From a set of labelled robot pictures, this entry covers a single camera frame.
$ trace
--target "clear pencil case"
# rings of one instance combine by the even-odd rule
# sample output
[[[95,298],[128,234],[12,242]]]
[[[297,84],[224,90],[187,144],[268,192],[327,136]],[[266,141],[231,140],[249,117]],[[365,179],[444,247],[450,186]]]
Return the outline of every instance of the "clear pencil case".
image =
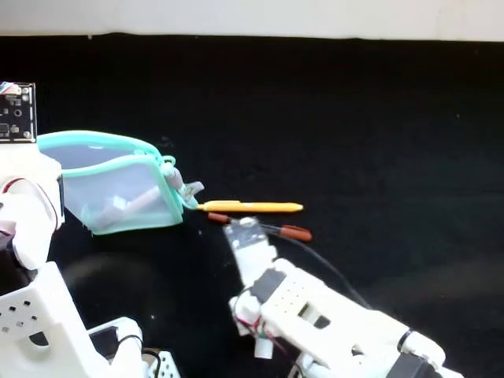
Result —
[[[38,144],[61,163],[65,207],[96,235],[173,226],[184,206],[198,204],[169,185],[175,158],[142,140],[70,131],[40,135]]]

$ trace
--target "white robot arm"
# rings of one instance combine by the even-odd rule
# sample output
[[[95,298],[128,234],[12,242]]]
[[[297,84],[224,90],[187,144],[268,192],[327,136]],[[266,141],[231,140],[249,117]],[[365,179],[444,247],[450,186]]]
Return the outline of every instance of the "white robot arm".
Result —
[[[302,352],[292,376],[462,378],[443,367],[443,349],[426,336],[277,258],[254,218],[231,223],[225,234],[245,287],[230,309],[240,334],[256,338],[256,357],[271,358],[281,337]]]
[[[65,221],[61,166],[39,152],[36,136],[35,86],[0,82],[0,378],[154,376],[136,322],[87,331],[46,262]]]

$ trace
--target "red wire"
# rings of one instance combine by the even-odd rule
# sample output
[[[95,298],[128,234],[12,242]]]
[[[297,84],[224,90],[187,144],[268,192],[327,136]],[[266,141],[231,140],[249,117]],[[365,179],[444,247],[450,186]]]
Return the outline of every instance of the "red wire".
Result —
[[[10,180],[4,187],[3,187],[3,190],[2,190],[2,193],[7,193],[10,189],[10,187],[12,187],[16,182],[18,181],[22,181],[22,180],[26,180],[24,177],[18,177],[14,180]]]

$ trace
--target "pen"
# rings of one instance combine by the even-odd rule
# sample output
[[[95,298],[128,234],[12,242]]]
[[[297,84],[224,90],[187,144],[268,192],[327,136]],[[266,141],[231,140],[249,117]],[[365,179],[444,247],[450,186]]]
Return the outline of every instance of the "pen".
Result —
[[[208,201],[198,205],[197,209],[223,213],[293,213],[295,211],[301,211],[303,206],[291,202]]]

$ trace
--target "black background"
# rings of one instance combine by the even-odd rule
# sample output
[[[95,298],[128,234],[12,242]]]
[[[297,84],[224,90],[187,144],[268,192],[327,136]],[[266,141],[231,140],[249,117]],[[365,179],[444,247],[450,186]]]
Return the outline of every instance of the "black background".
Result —
[[[378,309],[418,328],[466,377],[504,375],[504,46],[312,39],[0,39],[6,80],[38,85],[39,133],[130,135],[177,157],[200,200],[292,201],[265,221],[313,246]],[[183,374],[284,376],[253,358],[227,301],[221,230],[91,237],[71,216],[57,261],[87,327],[135,318]],[[280,253],[339,289],[303,252]]]

